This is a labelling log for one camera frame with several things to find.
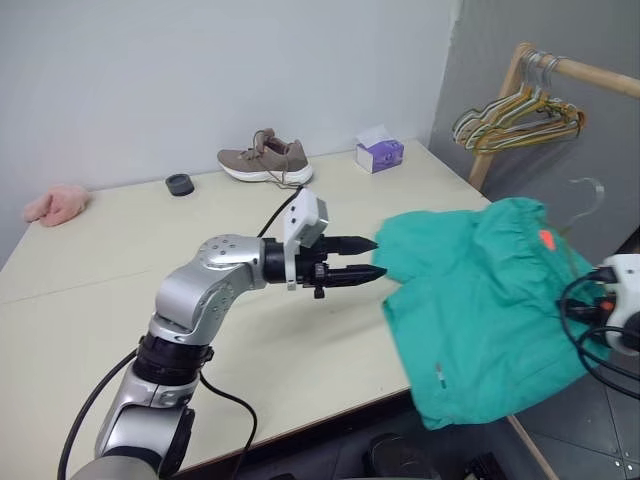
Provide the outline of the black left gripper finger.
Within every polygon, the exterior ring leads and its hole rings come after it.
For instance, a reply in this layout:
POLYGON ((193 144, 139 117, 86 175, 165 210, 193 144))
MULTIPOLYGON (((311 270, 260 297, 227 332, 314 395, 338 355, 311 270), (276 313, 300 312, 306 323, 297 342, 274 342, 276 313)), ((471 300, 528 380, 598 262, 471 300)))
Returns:
POLYGON ((338 255, 359 255, 378 248, 378 244, 361 236, 331 236, 326 238, 326 252, 338 255))
POLYGON ((340 269, 328 269, 325 288, 358 286, 375 281, 387 273, 385 268, 373 265, 348 265, 340 269))

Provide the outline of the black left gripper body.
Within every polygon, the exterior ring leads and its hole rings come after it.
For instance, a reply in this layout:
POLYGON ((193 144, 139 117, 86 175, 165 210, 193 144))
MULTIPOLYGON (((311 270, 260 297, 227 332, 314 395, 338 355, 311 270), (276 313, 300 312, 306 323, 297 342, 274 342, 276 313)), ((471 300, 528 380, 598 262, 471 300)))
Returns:
POLYGON ((321 234, 310 247, 300 246, 295 256, 296 283, 303 288, 312 288, 315 299, 325 298, 328 255, 326 237, 321 234))

